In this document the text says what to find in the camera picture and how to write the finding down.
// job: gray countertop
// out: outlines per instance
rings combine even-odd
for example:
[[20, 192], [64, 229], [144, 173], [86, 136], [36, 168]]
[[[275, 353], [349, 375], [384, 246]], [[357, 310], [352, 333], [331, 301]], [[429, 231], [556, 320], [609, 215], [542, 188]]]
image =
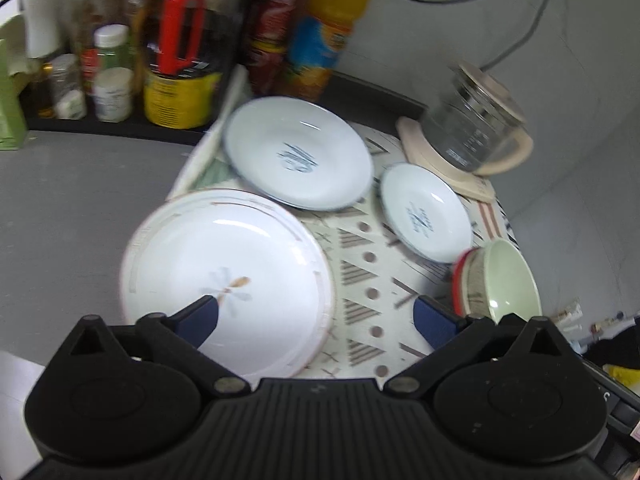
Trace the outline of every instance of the gray countertop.
[[0, 349], [46, 364], [84, 314], [123, 321], [125, 246], [190, 151], [32, 132], [21, 150], [0, 152]]

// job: red handle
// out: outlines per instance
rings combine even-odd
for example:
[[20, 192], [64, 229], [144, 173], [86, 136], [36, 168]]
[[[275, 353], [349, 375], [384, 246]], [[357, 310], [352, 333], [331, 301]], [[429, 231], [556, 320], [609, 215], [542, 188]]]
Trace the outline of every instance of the red handle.
[[[178, 46], [182, 35], [184, 11], [190, 1], [196, 2], [191, 33], [184, 59], [178, 57]], [[176, 75], [178, 70], [187, 68], [198, 55], [202, 29], [204, 28], [204, 0], [164, 0], [162, 22], [160, 24], [160, 42], [158, 70], [162, 74]]]

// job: orange juice bottle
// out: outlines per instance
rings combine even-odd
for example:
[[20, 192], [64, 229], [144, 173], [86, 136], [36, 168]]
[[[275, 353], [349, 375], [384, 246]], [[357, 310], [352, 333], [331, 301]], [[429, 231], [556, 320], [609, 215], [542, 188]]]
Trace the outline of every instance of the orange juice bottle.
[[315, 101], [368, 0], [310, 0], [280, 74], [276, 93]]

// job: ribbed black surface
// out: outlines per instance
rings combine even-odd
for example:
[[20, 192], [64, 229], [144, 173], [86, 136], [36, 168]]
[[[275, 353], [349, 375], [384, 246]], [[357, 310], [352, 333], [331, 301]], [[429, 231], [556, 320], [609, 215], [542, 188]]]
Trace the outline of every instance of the ribbed black surface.
[[512, 480], [609, 478], [586, 458], [518, 468], [460, 449], [421, 403], [382, 394], [373, 380], [264, 380], [220, 400], [185, 441], [121, 468], [45, 461], [36, 479]]

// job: screw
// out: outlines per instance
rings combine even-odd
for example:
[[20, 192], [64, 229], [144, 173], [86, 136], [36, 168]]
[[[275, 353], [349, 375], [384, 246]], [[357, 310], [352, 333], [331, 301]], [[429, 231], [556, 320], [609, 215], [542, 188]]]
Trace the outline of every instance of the screw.
[[388, 382], [388, 387], [396, 394], [412, 394], [420, 388], [420, 383], [413, 377], [396, 377]]
[[213, 383], [213, 387], [219, 394], [236, 394], [244, 390], [246, 383], [238, 377], [222, 377]]

